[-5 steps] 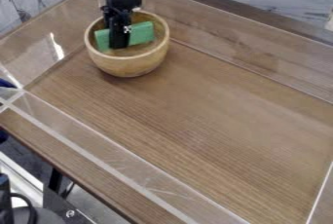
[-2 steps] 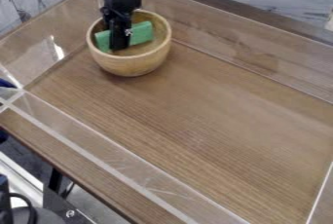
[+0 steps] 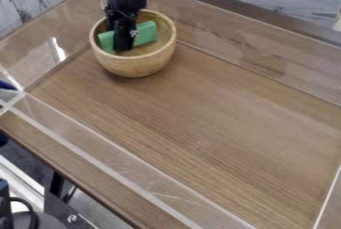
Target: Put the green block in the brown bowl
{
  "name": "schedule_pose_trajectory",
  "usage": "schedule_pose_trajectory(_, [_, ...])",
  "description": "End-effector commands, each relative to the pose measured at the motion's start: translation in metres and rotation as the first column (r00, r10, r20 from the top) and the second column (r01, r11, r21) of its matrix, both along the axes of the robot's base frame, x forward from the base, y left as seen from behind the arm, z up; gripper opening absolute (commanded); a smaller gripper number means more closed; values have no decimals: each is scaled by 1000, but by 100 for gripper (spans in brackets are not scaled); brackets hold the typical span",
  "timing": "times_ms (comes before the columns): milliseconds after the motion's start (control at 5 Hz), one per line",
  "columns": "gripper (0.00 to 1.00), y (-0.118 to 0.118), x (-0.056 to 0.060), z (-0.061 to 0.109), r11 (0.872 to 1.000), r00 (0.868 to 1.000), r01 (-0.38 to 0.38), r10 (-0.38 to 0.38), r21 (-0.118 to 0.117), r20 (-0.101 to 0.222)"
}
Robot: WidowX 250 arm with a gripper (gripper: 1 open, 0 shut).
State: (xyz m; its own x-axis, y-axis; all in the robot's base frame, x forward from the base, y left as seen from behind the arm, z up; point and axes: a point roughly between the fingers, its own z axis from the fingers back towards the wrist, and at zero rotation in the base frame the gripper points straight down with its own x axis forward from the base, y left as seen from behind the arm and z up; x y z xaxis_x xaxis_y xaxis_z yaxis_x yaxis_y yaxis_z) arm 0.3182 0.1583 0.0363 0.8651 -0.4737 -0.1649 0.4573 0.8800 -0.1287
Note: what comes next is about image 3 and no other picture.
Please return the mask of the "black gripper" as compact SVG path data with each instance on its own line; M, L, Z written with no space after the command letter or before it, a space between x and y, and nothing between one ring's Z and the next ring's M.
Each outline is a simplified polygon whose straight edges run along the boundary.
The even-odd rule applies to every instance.
M104 12L109 23L113 23L115 50L128 51L133 47L139 30L136 18L147 0L108 0Z

